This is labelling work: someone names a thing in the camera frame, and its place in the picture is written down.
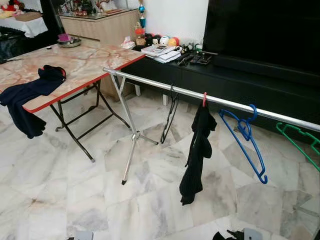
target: black clothing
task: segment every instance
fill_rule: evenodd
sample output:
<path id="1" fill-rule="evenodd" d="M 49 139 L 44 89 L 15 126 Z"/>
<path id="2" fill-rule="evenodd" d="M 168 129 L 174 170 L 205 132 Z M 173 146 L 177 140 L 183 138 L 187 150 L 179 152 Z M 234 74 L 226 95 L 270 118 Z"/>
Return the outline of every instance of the black clothing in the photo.
<path id="1" fill-rule="evenodd" d="M 45 65 L 38 70 L 39 79 L 8 87 L 0 94 L 0 104 L 7 106 L 14 124 L 29 139 L 42 135 L 46 122 L 22 106 L 40 96 L 49 95 L 65 80 L 66 71 L 61 67 Z"/>
<path id="2" fill-rule="evenodd" d="M 216 126 L 217 123 L 209 113 L 208 106 L 203 107 L 201 103 L 191 126 L 194 134 L 186 164 L 188 167 L 179 187 L 182 205 L 191 204 L 195 199 L 195 194 L 203 190 L 201 183 L 203 160 L 204 157 L 211 157 L 212 149 L 208 136 Z"/>

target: white wall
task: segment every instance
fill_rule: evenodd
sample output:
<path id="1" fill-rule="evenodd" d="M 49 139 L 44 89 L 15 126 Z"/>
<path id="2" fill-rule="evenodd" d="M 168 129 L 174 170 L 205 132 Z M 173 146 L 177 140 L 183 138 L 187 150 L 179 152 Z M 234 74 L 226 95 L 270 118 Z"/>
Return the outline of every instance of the white wall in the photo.
<path id="1" fill-rule="evenodd" d="M 123 5 L 125 0 L 115 0 Z M 128 0 L 138 8 L 138 0 Z M 178 37 L 182 43 L 202 43 L 208 0 L 144 0 L 146 32 Z"/>

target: wooden cabinet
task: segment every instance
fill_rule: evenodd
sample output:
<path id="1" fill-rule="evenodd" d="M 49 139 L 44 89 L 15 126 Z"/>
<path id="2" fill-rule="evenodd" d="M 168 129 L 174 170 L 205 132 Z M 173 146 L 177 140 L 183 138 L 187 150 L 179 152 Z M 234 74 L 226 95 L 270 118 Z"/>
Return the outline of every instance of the wooden cabinet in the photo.
<path id="1" fill-rule="evenodd" d="M 99 19 L 75 16 L 60 16 L 60 19 L 68 34 L 99 40 L 102 45 L 118 46 L 126 36 L 132 40 L 136 38 L 135 24 L 139 21 L 139 15 L 134 9 Z"/>

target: marble floor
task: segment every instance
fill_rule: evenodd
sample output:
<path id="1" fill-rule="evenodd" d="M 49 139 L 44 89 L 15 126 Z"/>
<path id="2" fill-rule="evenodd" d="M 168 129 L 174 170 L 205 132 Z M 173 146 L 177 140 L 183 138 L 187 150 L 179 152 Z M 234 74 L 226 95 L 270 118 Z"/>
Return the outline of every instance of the marble floor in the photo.
<path id="1" fill-rule="evenodd" d="M 64 105 L 65 118 L 85 111 L 94 92 Z M 111 102 L 122 116 L 119 102 Z M 159 93 L 131 95 L 136 126 L 159 140 L 169 106 Z M 203 191 L 182 206 L 179 184 L 192 139 L 197 106 L 180 102 L 164 144 L 139 140 L 126 185 L 121 185 L 131 132 L 116 118 L 81 142 L 91 163 L 58 119 L 46 108 L 40 137 L 27 139 L 0 108 L 0 240 L 64 240 L 76 230 L 94 232 L 94 240 L 211 240 L 217 231 L 252 228 L 264 240 L 313 240 L 320 223 L 320 174 L 284 137 L 253 127 L 269 182 L 261 184 L 219 115 L 204 159 Z M 101 105 L 77 120 L 81 134 L 106 114 Z M 244 143 L 254 162 L 253 146 Z"/>

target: white cloth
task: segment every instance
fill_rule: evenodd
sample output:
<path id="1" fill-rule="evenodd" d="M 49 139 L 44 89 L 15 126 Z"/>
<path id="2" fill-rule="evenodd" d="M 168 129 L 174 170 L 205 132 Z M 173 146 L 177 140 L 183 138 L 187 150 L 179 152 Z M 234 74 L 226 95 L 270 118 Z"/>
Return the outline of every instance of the white cloth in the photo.
<path id="1" fill-rule="evenodd" d="M 21 3 L 24 3 L 25 9 L 34 9 L 42 13 L 42 7 L 40 0 L 20 0 Z"/>
<path id="2" fill-rule="evenodd" d="M 34 38 L 35 36 L 48 31 L 42 17 L 31 21 L 17 21 L 14 17 L 8 17 L 0 19 L 0 26 L 23 31 L 27 38 Z"/>

